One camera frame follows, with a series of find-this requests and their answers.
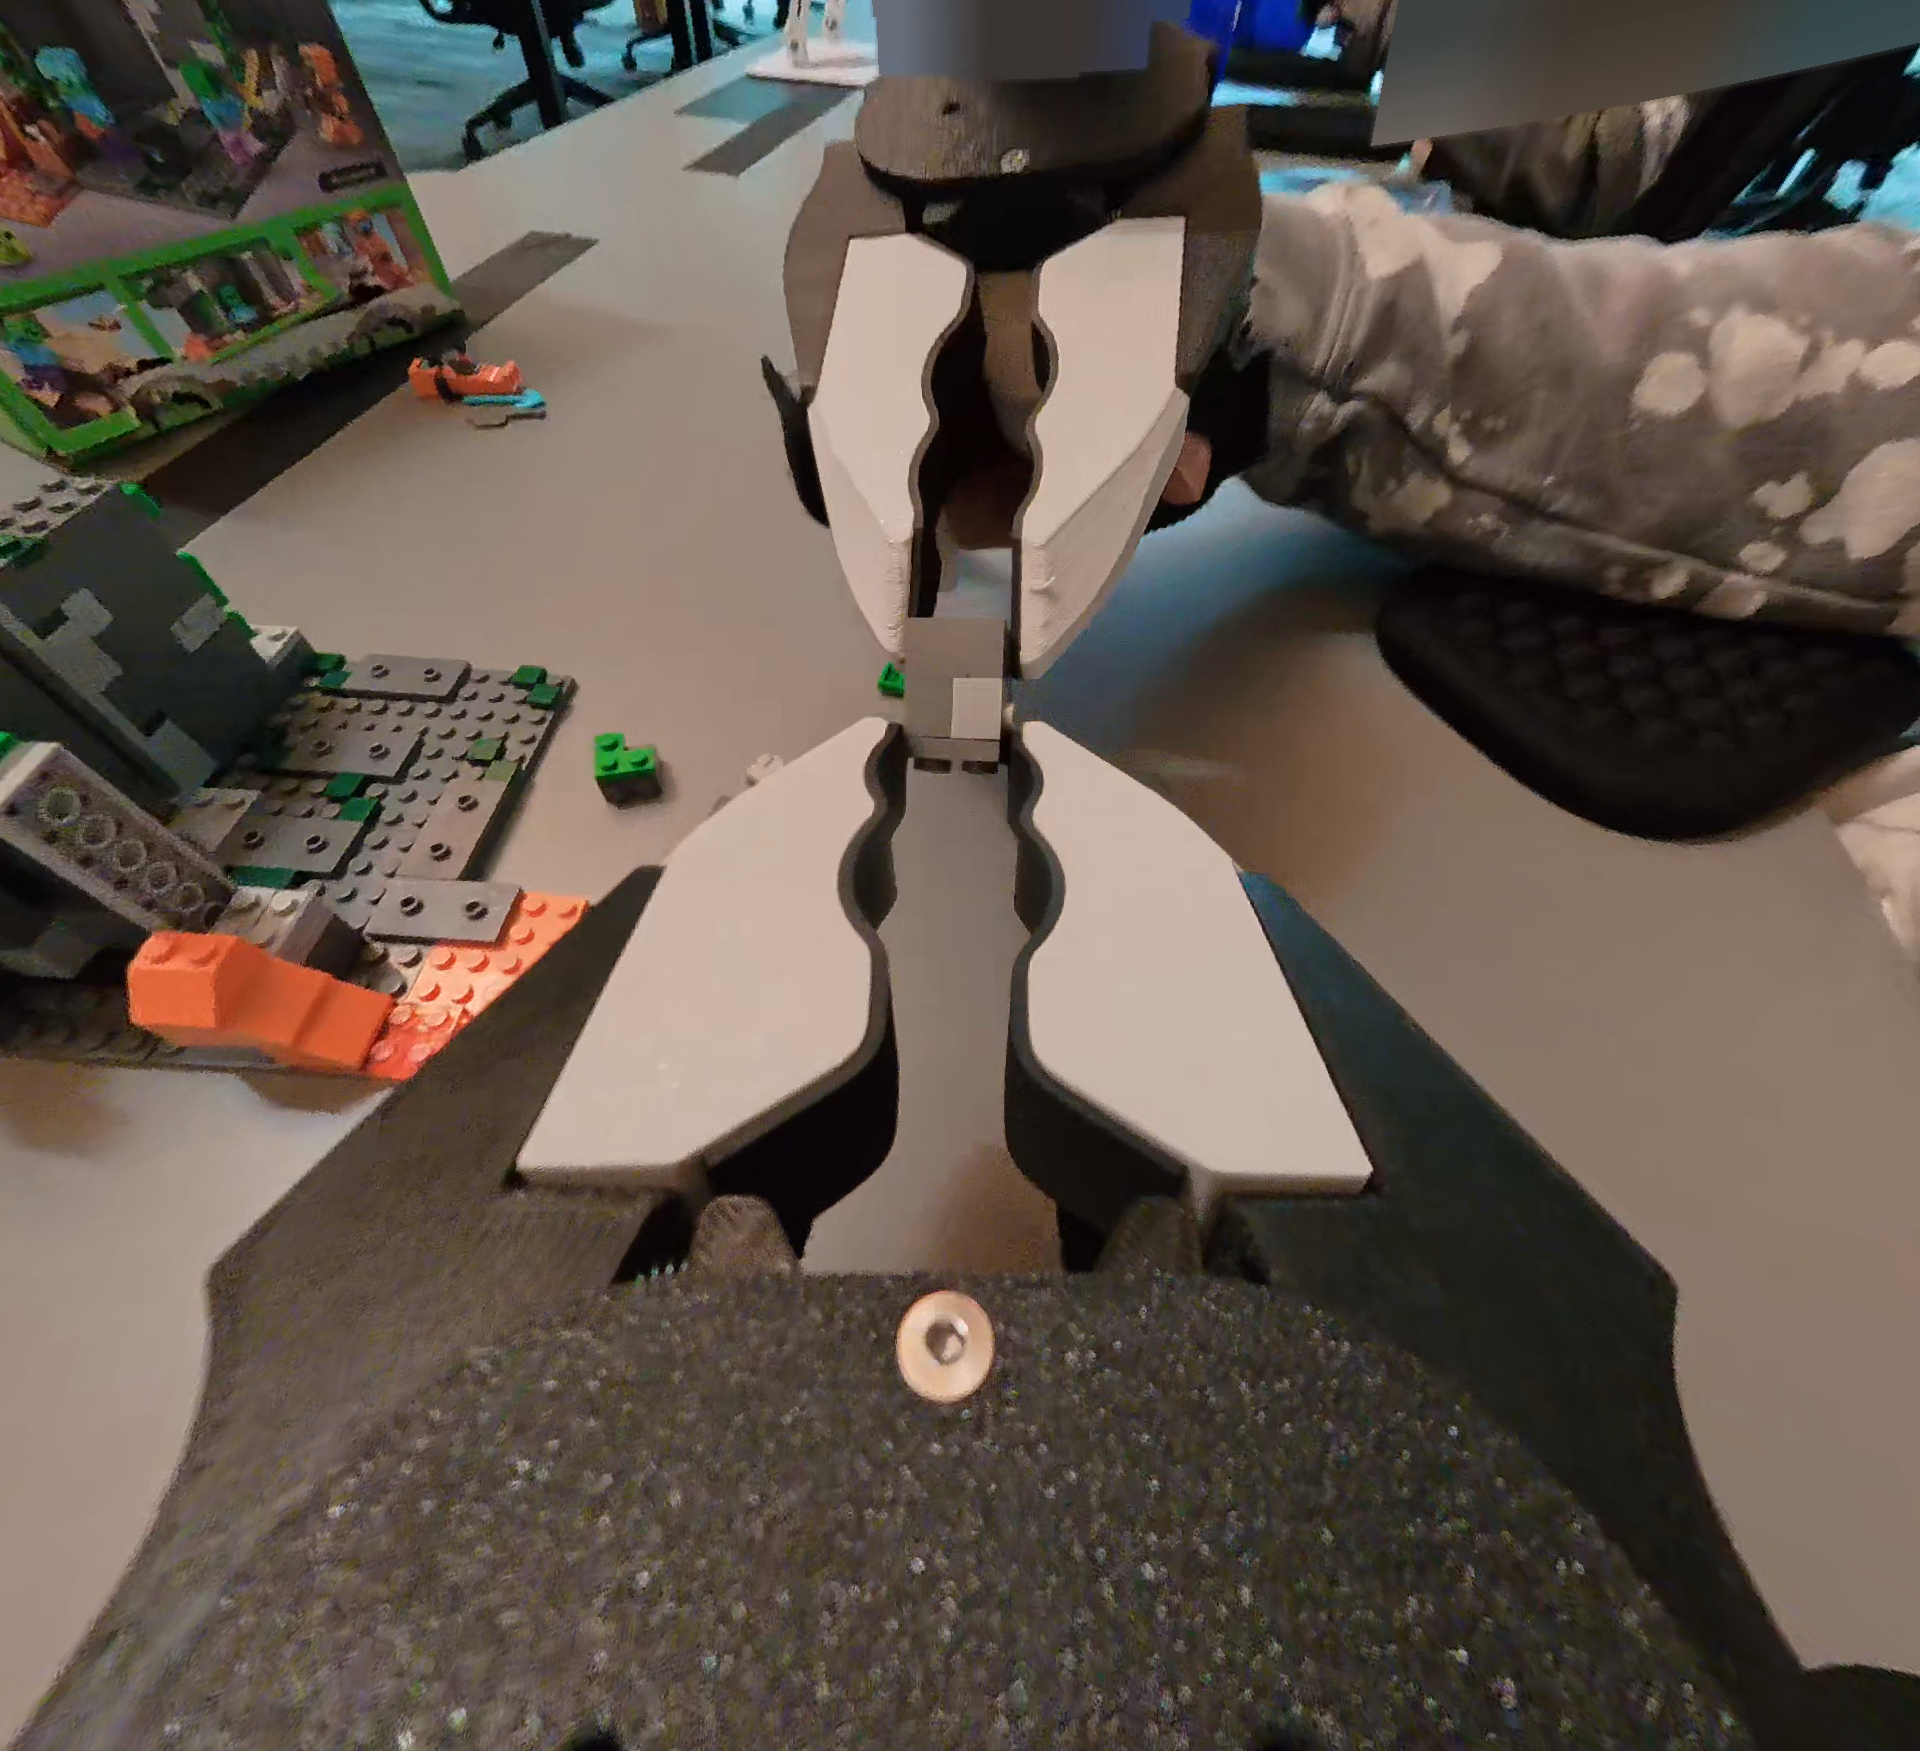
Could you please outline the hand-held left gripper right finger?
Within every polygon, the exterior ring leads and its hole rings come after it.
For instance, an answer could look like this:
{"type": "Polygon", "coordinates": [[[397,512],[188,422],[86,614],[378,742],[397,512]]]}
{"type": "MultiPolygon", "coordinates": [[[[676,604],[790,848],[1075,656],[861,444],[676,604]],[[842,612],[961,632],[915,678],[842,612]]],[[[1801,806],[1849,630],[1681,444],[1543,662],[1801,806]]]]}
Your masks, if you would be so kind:
{"type": "Polygon", "coordinates": [[[1015,958],[1004,1135],[1093,1263],[1141,1199],[1353,1197],[1373,1163],[1232,856],[1048,724],[1005,756],[1015,958]]]}

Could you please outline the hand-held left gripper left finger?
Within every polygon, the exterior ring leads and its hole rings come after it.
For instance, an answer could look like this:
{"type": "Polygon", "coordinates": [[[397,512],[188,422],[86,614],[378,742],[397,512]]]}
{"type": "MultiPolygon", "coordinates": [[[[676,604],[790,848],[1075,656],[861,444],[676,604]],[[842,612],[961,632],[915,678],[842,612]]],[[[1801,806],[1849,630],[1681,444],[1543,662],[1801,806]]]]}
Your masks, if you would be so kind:
{"type": "Polygon", "coordinates": [[[793,1253],[888,1157],[899,728],[853,722],[668,856],[527,1137],[539,1187],[762,1199],[793,1253]]]}

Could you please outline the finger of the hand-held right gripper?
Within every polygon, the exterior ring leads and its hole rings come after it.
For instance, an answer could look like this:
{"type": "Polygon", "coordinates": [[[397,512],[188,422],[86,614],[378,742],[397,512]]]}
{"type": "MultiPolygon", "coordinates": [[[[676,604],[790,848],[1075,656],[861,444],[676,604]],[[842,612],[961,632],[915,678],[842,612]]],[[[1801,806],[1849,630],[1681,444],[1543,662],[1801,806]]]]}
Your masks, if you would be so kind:
{"type": "Polygon", "coordinates": [[[897,656],[921,540],[920,474],[937,432],[934,368],[973,298],[969,266],[920,234],[845,248],[808,410],[827,534],[877,646],[897,656]]]}
{"type": "Polygon", "coordinates": [[[1120,220],[1037,272],[1049,380],[1027,428],[1018,672],[1044,674],[1134,556],[1187,434],[1177,384],[1187,226],[1120,220]]]}

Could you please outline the grey green lego brick stack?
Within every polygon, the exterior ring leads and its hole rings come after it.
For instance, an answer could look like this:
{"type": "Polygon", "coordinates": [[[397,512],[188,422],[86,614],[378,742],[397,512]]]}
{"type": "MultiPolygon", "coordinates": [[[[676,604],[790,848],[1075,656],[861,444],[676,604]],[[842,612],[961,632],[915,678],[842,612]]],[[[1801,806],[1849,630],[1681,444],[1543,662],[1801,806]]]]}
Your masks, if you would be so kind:
{"type": "Polygon", "coordinates": [[[912,770],[992,776],[1002,768],[1007,650],[1000,616],[909,614],[904,620],[895,724],[912,770]]]}

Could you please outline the grey green lego building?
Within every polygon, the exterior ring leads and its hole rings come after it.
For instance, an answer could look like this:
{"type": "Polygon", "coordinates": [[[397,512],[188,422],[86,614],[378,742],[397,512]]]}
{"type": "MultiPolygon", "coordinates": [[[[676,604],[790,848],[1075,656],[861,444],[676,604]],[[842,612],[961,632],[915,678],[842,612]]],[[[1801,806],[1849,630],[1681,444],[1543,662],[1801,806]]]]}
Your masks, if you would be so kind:
{"type": "Polygon", "coordinates": [[[1,500],[8,1059],[397,1081],[585,900],[489,878],[573,696],[258,628],[138,486],[1,500]]]}

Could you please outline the person's right forearm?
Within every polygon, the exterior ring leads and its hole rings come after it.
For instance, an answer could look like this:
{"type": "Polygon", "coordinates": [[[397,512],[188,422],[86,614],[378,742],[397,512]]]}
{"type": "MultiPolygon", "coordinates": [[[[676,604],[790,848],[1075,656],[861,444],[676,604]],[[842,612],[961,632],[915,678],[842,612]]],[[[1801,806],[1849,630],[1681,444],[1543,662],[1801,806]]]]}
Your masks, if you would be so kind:
{"type": "Polygon", "coordinates": [[[1624,234],[1691,108],[1434,138],[1443,214],[1270,192],[1246,484],[1443,564],[1916,642],[1916,230],[1624,234]]]}

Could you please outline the green lego box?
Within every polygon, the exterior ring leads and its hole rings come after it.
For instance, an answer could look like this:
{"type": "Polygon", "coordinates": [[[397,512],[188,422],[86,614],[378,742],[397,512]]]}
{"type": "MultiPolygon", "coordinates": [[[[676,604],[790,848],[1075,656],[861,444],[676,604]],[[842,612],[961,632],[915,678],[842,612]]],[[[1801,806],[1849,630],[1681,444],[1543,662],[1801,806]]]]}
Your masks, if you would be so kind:
{"type": "Polygon", "coordinates": [[[3,442],[84,466],[459,306],[327,0],[1,0],[3,442]]]}

